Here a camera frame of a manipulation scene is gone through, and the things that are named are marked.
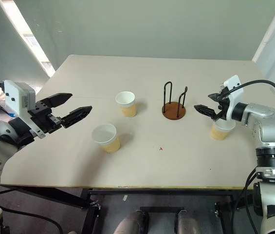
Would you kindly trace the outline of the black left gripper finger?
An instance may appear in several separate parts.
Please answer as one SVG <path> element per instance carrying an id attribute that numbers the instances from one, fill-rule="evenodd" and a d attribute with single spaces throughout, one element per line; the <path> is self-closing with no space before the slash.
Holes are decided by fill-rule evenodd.
<path id="1" fill-rule="evenodd" d="M 84 119 L 92 110 L 92 106 L 79 107 L 71 111 L 67 116 L 61 119 L 61 125 L 69 128 Z"/>
<path id="2" fill-rule="evenodd" d="M 55 108 L 64 104 L 72 96 L 73 95 L 71 93 L 57 93 L 38 101 L 38 103 L 41 103 L 49 108 Z"/>

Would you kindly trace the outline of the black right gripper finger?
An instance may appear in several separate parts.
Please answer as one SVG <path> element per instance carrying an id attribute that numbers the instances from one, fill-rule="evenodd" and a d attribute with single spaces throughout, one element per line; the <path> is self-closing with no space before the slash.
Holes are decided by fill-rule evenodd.
<path id="1" fill-rule="evenodd" d="M 209 94 L 208 97 L 212 99 L 213 101 L 222 101 L 225 99 L 225 95 L 221 93 L 213 93 Z"/>
<path id="2" fill-rule="evenodd" d="M 199 112 L 202 115 L 205 115 L 207 117 L 210 117 L 211 119 L 214 119 L 216 117 L 216 113 L 213 109 L 208 108 L 205 105 L 194 105 L 194 108 L 197 112 Z"/>

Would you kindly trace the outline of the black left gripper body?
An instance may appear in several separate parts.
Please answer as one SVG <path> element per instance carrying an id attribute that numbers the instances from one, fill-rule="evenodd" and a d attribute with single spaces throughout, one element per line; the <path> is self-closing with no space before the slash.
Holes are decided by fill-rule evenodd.
<path id="1" fill-rule="evenodd" d="M 60 129 L 62 126 L 59 119 L 52 115 L 52 110 L 42 101 L 36 103 L 35 109 L 29 110 L 31 120 L 43 131 L 49 133 Z"/>

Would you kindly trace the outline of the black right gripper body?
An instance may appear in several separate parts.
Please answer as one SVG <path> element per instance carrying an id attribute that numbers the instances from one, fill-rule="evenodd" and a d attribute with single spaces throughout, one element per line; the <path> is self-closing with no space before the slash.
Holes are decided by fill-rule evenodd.
<path id="1" fill-rule="evenodd" d="M 220 93 L 225 95 L 225 99 L 222 101 L 215 101 L 219 104 L 218 109 L 220 110 L 220 112 L 216 114 L 214 121 L 219 119 L 227 120 L 226 115 L 230 105 L 230 99 L 228 98 L 228 94 L 227 94 L 228 91 L 229 91 L 228 88 L 222 89 Z"/>

